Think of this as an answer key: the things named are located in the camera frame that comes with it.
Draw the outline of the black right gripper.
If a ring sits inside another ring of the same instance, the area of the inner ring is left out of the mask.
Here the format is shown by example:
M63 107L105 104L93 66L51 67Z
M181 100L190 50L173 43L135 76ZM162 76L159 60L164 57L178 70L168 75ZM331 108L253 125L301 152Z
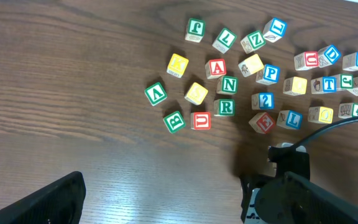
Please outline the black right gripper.
M310 156L304 146L286 151L275 165L275 175L240 175L242 187L241 221L243 223L292 223L289 208L285 208L285 173L294 172L310 179Z

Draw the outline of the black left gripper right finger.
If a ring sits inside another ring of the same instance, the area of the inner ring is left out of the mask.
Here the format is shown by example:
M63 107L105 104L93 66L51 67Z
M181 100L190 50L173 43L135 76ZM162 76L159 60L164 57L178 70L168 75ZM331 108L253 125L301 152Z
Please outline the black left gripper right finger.
M285 223L358 224L358 207L292 172L284 175Z

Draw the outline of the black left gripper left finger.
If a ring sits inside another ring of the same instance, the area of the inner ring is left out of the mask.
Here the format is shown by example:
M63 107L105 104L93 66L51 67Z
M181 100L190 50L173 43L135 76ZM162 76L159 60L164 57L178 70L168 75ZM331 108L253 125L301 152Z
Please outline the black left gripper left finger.
M74 171L0 210L0 224L79 224L86 187Z

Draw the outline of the green R letter block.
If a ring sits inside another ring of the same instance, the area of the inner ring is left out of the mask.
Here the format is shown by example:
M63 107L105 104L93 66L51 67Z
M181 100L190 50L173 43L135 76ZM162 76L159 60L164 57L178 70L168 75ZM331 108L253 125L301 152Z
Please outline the green R letter block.
M218 99L214 101L215 116L234 116L235 101L233 99Z

